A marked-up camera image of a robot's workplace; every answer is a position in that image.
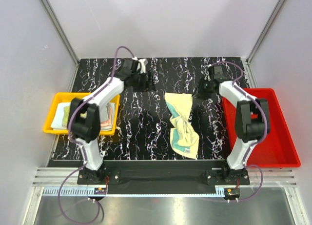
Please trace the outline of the green yellow towel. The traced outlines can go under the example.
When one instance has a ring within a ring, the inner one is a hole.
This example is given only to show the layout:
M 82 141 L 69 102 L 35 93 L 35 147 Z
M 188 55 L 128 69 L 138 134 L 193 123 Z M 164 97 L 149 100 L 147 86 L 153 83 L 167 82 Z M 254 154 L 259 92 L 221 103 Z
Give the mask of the green yellow towel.
M 196 159 L 199 135 L 195 132 L 189 117 L 193 105 L 191 94 L 165 93 L 164 99 L 171 113 L 170 145 L 173 151 L 183 157 Z

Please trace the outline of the pink towel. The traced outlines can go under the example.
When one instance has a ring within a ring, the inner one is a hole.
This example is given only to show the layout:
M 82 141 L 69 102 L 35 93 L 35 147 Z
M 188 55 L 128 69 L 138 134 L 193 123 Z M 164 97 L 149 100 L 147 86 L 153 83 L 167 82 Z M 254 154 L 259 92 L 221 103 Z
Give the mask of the pink towel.
M 116 103 L 108 103 L 100 112 L 100 126 L 102 131 L 110 131 L 113 128 Z

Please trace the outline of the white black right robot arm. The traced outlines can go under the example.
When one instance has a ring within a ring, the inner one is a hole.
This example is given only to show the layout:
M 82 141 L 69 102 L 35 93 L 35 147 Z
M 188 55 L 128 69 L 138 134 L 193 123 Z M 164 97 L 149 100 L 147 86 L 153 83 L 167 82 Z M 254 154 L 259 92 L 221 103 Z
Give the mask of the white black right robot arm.
M 235 144 L 221 170 L 213 175 L 219 183 L 235 184 L 247 178 L 247 161 L 270 132 L 269 103 L 247 93 L 231 80 L 224 62 L 215 62 L 208 70 L 208 76 L 199 80 L 193 97 L 207 100 L 213 93 L 218 93 L 236 109 Z

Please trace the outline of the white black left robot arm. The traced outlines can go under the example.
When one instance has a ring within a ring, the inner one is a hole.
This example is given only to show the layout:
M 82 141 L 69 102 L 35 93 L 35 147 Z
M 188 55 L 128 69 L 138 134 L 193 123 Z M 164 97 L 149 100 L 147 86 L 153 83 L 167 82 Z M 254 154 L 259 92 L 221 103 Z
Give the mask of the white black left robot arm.
M 104 161 L 99 152 L 98 136 L 107 104 L 124 89 L 135 92 L 154 91 L 153 73 L 147 69 L 148 60 L 126 59 L 96 91 L 83 99 L 74 98 L 70 103 L 68 136 L 80 147 L 83 165 L 79 168 L 83 178 L 95 184 L 105 180 Z

